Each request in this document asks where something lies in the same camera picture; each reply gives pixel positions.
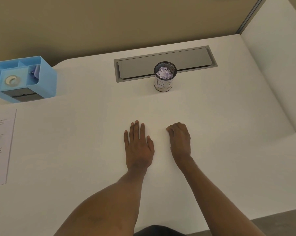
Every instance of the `dark clothing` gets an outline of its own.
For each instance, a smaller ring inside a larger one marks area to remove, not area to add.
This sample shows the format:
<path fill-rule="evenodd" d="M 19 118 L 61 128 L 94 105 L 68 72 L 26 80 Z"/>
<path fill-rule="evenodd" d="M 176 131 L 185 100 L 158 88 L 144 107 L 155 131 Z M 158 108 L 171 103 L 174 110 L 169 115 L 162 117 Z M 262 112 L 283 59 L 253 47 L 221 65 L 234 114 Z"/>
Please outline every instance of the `dark clothing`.
<path fill-rule="evenodd" d="M 151 225 L 135 233 L 134 236 L 185 236 L 185 234 L 181 234 L 165 226 Z"/>

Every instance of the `person's left hand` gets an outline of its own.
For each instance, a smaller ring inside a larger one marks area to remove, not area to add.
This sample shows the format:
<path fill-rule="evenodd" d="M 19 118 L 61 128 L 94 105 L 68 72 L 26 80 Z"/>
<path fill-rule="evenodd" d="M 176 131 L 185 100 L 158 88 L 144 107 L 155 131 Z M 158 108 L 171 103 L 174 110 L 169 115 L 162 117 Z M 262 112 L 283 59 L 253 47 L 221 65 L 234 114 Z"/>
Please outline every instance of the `person's left hand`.
<path fill-rule="evenodd" d="M 129 141 L 127 131 L 124 132 L 126 165 L 128 170 L 133 168 L 147 169 L 152 163 L 154 146 L 150 136 L 147 136 L 146 141 L 144 123 L 141 124 L 140 134 L 138 132 L 138 120 L 136 120 L 135 123 L 132 122 L 130 125 Z"/>

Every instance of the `hand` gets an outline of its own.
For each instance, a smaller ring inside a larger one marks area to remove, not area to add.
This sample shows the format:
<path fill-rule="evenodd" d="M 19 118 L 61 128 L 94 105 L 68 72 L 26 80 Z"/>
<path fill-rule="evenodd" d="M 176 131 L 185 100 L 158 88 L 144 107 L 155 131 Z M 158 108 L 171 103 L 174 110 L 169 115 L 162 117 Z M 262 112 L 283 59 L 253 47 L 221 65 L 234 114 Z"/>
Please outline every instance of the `hand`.
<path fill-rule="evenodd" d="M 140 135 L 138 135 L 138 132 L 139 122 L 137 120 L 135 121 L 135 124 L 132 122 L 130 125 L 129 141 L 127 131 L 124 132 L 126 165 L 128 170 L 134 168 L 146 170 L 152 163 L 154 146 L 150 136 L 147 136 L 146 142 L 144 123 L 141 124 Z"/>
<path fill-rule="evenodd" d="M 183 160 L 190 158 L 190 135 L 185 124 L 174 123 L 166 128 L 170 135 L 172 156 L 180 167 Z"/>

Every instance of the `crumpled paper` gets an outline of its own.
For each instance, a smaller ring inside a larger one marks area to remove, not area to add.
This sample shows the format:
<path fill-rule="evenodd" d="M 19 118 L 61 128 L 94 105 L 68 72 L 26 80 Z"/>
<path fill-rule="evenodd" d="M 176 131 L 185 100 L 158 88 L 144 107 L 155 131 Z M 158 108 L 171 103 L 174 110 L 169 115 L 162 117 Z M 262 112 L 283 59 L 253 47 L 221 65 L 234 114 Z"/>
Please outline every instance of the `crumpled paper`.
<path fill-rule="evenodd" d="M 167 67 L 161 67 L 159 71 L 156 73 L 156 75 L 158 75 L 158 77 L 162 79 L 170 79 L 173 77 L 172 72 L 168 70 Z"/>

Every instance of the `gray floor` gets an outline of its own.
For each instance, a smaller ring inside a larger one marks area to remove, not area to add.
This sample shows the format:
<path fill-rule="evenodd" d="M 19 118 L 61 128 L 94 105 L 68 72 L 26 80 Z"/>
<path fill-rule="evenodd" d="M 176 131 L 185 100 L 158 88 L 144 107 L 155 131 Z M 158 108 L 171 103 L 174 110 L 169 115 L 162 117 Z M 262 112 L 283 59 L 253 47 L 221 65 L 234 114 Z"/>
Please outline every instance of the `gray floor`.
<path fill-rule="evenodd" d="M 267 236 L 296 236 L 296 210 L 252 220 Z M 211 236 L 209 230 L 189 236 Z"/>

